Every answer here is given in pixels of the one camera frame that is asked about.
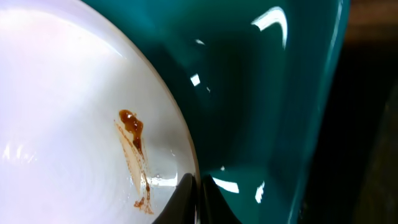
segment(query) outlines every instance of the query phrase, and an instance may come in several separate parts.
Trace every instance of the sauce stain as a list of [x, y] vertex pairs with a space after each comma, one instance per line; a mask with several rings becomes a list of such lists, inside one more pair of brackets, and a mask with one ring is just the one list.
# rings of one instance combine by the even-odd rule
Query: sauce stain
[[[144, 179], [144, 182], [146, 185], [145, 191], [144, 191], [144, 195], [146, 195], [146, 197], [143, 196], [140, 199], [140, 201], [136, 201], [134, 206], [139, 208], [139, 210], [143, 210], [144, 213], [153, 214], [153, 211], [152, 211], [152, 208], [150, 205], [150, 187], [149, 187], [147, 176], [146, 176], [145, 170], [143, 169], [143, 164], [142, 164], [142, 161], [145, 162], [144, 153], [142, 152], [142, 140], [141, 140], [141, 134], [142, 134], [142, 130], [144, 129], [144, 124], [142, 123], [142, 121], [139, 121], [136, 118], [136, 116], [137, 116], [136, 114], [132, 113], [129, 110], [121, 110], [119, 112], [119, 117], [120, 117], [120, 120], [124, 124], [124, 129], [133, 135], [132, 141], [126, 136], [123, 128], [120, 125], [118, 125], [116, 123], [116, 121], [114, 121], [114, 122], [115, 122], [116, 127], [119, 130], [121, 136], [128, 142], [128, 144], [130, 146], [130, 149], [125, 149], [123, 147], [123, 153], [124, 153], [124, 157], [126, 157], [127, 167], [131, 173], [131, 177], [133, 179], [135, 178], [133, 176], [133, 170], [132, 170], [132, 167], [131, 167], [131, 164], [129, 161], [131, 158], [128, 156], [126, 150], [132, 150], [135, 160], [139, 166], [139, 169], [141, 170], [142, 178]], [[142, 161], [139, 158], [139, 156], [137, 155], [136, 151], [142, 157]]]

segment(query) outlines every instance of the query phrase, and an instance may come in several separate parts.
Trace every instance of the green container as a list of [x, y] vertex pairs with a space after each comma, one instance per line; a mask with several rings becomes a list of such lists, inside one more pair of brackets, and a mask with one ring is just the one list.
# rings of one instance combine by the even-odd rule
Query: green container
[[295, 223], [349, 1], [84, 2], [160, 73], [188, 124], [201, 175], [237, 184], [239, 193], [221, 191], [239, 220]]

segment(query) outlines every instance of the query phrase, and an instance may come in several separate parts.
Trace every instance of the plate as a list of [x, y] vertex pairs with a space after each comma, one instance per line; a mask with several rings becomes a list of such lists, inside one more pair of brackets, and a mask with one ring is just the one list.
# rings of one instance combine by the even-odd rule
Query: plate
[[182, 175], [199, 177], [164, 82], [96, 11], [3, 1], [0, 33], [1, 223], [149, 223]]

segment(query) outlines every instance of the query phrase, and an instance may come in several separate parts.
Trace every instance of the brown sauce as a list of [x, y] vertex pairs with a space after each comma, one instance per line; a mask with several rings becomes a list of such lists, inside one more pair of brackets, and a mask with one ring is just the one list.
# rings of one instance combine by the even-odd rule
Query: brown sauce
[[[121, 110], [119, 112], [119, 117], [120, 117], [120, 120], [124, 123], [124, 129], [133, 135], [133, 141], [131, 142], [129, 140], [129, 138], [124, 134], [122, 127], [120, 127], [119, 125], [116, 124], [120, 133], [123, 135], [123, 138], [125, 140], [127, 140], [127, 142], [129, 143], [131, 150], [133, 150], [133, 153], [135, 153], [134, 148], [133, 148], [133, 145], [134, 145], [137, 148], [138, 153], [144, 159], [144, 154], [142, 153], [142, 140], [141, 140], [141, 134], [142, 134], [142, 130], [144, 129], [144, 124], [136, 118], [136, 114], [132, 113], [129, 110]], [[125, 148], [123, 148], [123, 151], [124, 151], [124, 156], [127, 159], [127, 154], [125, 152]], [[134, 206], [139, 208], [140, 210], [143, 210], [145, 213], [153, 214], [153, 211], [152, 211], [151, 205], [150, 205], [150, 187], [149, 187], [149, 183], [147, 180], [147, 176], [142, 167], [141, 160], [138, 158], [136, 158], [136, 159], [137, 159], [141, 173], [143, 175], [143, 179], [146, 184], [146, 198], [142, 197], [140, 201], [135, 202]], [[127, 159], [127, 166], [129, 168], [129, 170], [131, 170], [128, 159]]]

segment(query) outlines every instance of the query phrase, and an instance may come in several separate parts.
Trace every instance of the white plate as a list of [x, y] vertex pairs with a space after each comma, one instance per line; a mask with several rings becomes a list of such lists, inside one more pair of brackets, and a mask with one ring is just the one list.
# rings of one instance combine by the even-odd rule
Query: white plate
[[[144, 123], [154, 214], [134, 207], [123, 109]], [[0, 2], [0, 223], [150, 223], [187, 172], [187, 125], [126, 36], [80, 1]]]

